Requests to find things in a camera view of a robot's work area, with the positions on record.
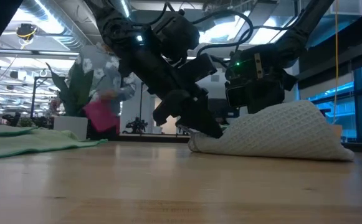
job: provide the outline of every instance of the pipe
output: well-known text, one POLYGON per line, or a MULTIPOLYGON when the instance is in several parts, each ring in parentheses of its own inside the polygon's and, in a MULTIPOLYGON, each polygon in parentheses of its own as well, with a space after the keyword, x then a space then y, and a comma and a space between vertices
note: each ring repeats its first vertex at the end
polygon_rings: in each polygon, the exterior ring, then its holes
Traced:
POLYGON ((74 21, 53 0, 23 0, 19 9, 32 14, 40 28, 42 28, 42 24, 48 24, 48 27, 54 29, 60 29, 57 26, 62 26, 64 30, 59 34, 63 36, 57 36, 58 34, 49 35, 53 35, 55 40, 71 51, 80 51, 84 45, 92 44, 74 21))

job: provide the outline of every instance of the wooden table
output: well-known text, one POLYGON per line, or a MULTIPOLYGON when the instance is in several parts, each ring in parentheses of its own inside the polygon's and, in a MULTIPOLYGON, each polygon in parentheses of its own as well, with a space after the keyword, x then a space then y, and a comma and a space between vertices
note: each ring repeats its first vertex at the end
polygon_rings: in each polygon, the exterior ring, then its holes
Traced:
POLYGON ((0 223, 362 223, 355 163, 111 142, 0 159, 0 223))

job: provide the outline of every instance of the ceiling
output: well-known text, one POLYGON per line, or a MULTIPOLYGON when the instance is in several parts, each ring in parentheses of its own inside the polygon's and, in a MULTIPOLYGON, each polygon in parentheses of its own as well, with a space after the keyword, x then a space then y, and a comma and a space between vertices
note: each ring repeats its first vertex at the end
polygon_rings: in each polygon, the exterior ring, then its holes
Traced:
MULTIPOLYGON (((164 4, 164 1, 149 0, 111 1, 113 5, 120 7, 124 14, 129 13, 130 18, 138 22, 152 21, 160 14, 164 4)), ((306 4, 306 0, 299 2, 302 2, 303 6, 306 4)), ((190 21, 199 19, 207 14, 208 10, 218 10, 224 7, 231 7, 248 15, 255 26, 287 26, 293 21, 295 15, 294 0, 192 0, 191 2, 171 1, 171 4, 175 9, 183 8, 185 10, 185 17, 190 21)), ((348 25, 357 17, 359 15, 345 16, 341 21, 348 25)), ((201 31, 201 44, 196 49, 190 50, 188 55, 195 56, 198 49, 209 43, 233 42, 239 38, 241 32, 246 29, 244 21, 239 17, 231 19, 233 21, 216 26, 215 21, 198 24, 198 28, 201 31)), ((329 30, 334 30, 332 18, 324 19, 326 21, 321 22, 317 27, 317 33, 314 32, 313 34, 316 41, 322 37, 318 35, 320 32, 327 30, 327 34, 332 35, 329 30)), ((253 46, 252 44, 273 42, 281 34, 277 31, 266 29, 256 30, 254 36, 248 41, 251 44, 245 44, 241 49, 249 48, 253 46)), ((57 73, 65 75, 75 57, 74 55, 63 56, 64 53, 76 52, 85 44, 96 44, 101 41, 102 38, 95 25, 92 13, 82 0, 24 0, 22 7, 13 17, 0 38, 0 49, 24 48, 25 50, 38 50, 40 53, 42 51, 58 51, 62 52, 62 56, 40 54, 38 57, 35 57, 35 55, 18 55, 16 57, 15 55, 0 54, 0 113, 14 110, 20 110, 24 114, 29 113, 31 110, 34 77, 45 74, 47 68, 45 63, 49 63, 57 73), (29 6, 33 4, 38 7, 44 6, 44 9, 49 12, 45 17, 48 20, 55 19, 56 24, 52 23, 50 26, 46 26, 47 21, 42 21, 40 17, 32 14, 31 7, 27 8, 27 4, 29 6), (35 37, 27 45, 24 40, 20 40, 16 35, 16 29, 23 23, 30 23, 38 27, 35 37), (49 32, 52 29, 61 31, 61 27, 64 36, 58 33, 52 35, 49 32), (75 42, 76 45, 68 44, 69 40, 75 42), (18 72, 21 78, 11 78, 11 72, 18 72)), ((226 58, 231 50, 232 48, 222 48, 210 49, 207 52, 226 58)), ((202 86, 223 86, 224 77, 222 71, 219 74, 221 76, 219 79, 207 77, 201 80, 199 84, 202 86)), ((55 95, 56 89, 53 86, 52 80, 49 79, 39 79, 38 84, 39 87, 36 89, 36 110, 43 113, 47 111, 49 98, 55 95)))

